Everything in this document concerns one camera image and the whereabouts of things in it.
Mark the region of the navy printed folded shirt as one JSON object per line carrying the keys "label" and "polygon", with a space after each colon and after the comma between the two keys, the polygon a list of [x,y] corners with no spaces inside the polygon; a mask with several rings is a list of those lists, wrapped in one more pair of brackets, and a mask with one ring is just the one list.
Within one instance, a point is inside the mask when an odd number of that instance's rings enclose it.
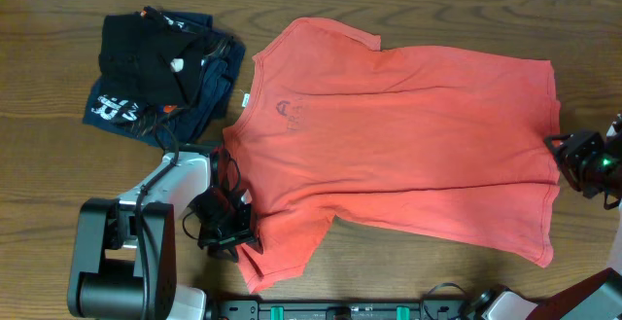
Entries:
{"label": "navy printed folded shirt", "polygon": [[201,60],[200,89],[194,104],[190,107],[150,105],[112,96],[101,91],[100,71],[86,102],[84,124],[157,147],[170,145],[173,140],[193,143],[210,122],[225,116],[246,51],[244,45],[214,28],[210,15],[170,13],[209,28]]}

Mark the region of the red t-shirt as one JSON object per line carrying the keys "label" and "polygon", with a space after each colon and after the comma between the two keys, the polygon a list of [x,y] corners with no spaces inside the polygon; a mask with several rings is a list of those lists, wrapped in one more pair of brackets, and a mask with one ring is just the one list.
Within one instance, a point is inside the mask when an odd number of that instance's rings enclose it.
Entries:
{"label": "red t-shirt", "polygon": [[261,249],[239,247],[252,293],[300,276],[334,219],[493,248],[539,267],[560,177],[552,64],[298,18],[254,58],[224,131]]}

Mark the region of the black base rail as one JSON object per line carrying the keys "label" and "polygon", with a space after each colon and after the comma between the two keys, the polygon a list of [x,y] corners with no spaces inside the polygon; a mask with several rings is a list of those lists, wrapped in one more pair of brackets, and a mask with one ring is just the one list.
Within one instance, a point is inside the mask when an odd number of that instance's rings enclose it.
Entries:
{"label": "black base rail", "polygon": [[204,320],[462,320],[481,319],[494,293],[441,295],[455,283],[441,283],[419,300],[395,302],[268,302],[259,299],[207,302]]}

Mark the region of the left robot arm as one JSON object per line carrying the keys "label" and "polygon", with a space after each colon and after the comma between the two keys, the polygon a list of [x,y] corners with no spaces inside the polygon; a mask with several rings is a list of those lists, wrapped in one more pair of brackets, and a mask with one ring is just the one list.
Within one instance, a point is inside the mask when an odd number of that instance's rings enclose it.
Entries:
{"label": "left robot arm", "polygon": [[205,292],[178,284],[175,223],[198,219],[197,246],[238,262],[261,253],[258,218],[235,159],[224,148],[186,144],[130,191],[91,198],[80,210],[67,306],[94,319],[211,319]]}

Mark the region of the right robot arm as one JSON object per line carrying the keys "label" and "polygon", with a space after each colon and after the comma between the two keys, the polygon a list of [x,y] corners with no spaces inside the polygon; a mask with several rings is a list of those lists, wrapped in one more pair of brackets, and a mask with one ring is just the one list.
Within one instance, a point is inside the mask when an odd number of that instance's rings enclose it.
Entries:
{"label": "right robot arm", "polygon": [[[570,187],[586,198],[602,196],[606,211],[621,210],[621,116],[606,135],[593,130],[544,139]],[[606,268],[540,302],[507,288],[491,289],[462,308],[462,319],[619,319],[621,317],[621,232],[614,237]]]}

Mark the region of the black folded garment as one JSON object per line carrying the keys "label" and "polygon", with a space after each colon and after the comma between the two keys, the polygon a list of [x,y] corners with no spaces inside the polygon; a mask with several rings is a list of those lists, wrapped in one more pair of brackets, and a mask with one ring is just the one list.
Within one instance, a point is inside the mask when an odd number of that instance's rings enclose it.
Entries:
{"label": "black folded garment", "polygon": [[192,106],[208,33],[201,22],[152,7],[105,17],[101,91],[150,105]]}

